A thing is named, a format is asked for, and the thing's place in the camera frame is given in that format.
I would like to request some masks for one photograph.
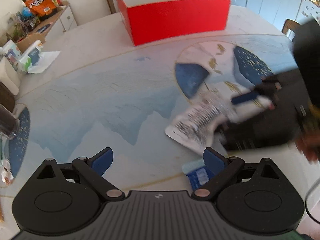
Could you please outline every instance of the red box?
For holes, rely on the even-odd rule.
[[[117,0],[135,46],[174,36],[224,30],[230,0]]]

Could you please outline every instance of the barcode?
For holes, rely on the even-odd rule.
[[[204,168],[197,170],[196,174],[197,174],[197,177],[198,177],[198,180],[199,180],[199,184],[201,186],[209,181],[208,174],[207,174],[207,172],[205,171]]]

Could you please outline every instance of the marble tabletop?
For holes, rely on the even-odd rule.
[[[28,107],[30,135],[13,184],[0,185],[5,218],[0,224],[0,240],[18,232],[11,214],[12,200],[48,157],[66,163],[111,147],[114,162],[103,177],[125,192],[190,191],[181,166],[199,156],[164,133],[173,118],[189,106],[177,86],[174,67],[188,48],[207,44],[210,50],[216,43],[247,49],[273,73],[296,67],[291,41],[238,6],[231,6],[224,31],[134,47],[120,15],[114,14],[46,43],[45,50],[61,53],[48,70],[26,76],[20,87],[17,103]],[[228,71],[210,80],[213,84],[234,82]],[[302,197],[320,174],[319,164],[309,164],[293,145],[234,154],[246,162],[273,159]]]

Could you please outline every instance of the orange snack bag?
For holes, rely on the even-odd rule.
[[[58,12],[52,0],[23,0],[23,2],[41,21],[48,19]]]

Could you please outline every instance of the black cable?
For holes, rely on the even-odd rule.
[[[307,207],[307,200],[308,200],[310,194],[316,189],[317,186],[319,186],[319,184],[320,184],[320,178],[319,178],[319,179],[312,185],[312,187],[308,190],[307,195],[306,195],[306,198],[305,198],[305,201],[304,201],[304,207],[305,207],[305,209],[306,209],[306,212],[307,212],[308,216],[309,216],[314,222],[316,222],[317,224],[320,225],[320,222],[319,222],[318,220],[316,220],[316,219],[311,215],[311,213],[309,212],[309,209],[308,209],[308,207]]]

